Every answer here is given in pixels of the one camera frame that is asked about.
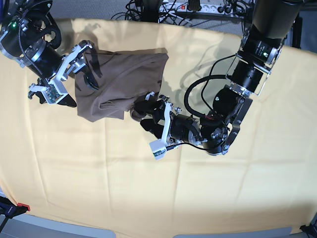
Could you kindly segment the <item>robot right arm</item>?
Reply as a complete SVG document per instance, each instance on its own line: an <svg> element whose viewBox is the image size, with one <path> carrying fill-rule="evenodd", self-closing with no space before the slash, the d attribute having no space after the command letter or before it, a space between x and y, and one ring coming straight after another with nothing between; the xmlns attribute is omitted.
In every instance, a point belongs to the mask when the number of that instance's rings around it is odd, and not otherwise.
<svg viewBox="0 0 317 238"><path fill-rule="evenodd" d="M63 85L70 73L84 74L84 83L97 91L99 85L89 68L86 51L94 44L83 40L68 55L56 50L61 45L61 31L50 14L51 0L16 0L0 2L0 51L27 67L38 77L29 86L28 98L39 98L40 104L62 105L75 108L75 100Z"/></svg>

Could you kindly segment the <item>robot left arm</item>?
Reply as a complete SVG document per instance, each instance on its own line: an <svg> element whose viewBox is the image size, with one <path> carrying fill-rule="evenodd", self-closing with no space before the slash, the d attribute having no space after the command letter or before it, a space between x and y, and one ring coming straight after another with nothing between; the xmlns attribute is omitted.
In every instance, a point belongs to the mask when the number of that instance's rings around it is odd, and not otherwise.
<svg viewBox="0 0 317 238"><path fill-rule="evenodd" d="M156 139L150 143L155 159L181 145L190 145L212 156L224 155L240 131L249 110L252 94L260 94L271 74L301 7L302 0L258 0L252 23L244 33L239 50L226 74L209 74L192 83L184 95L182 115L168 97L155 97L153 92L134 107L141 116L141 126ZM193 109L189 103L192 90L214 79L229 80L215 96L207 114Z"/></svg>

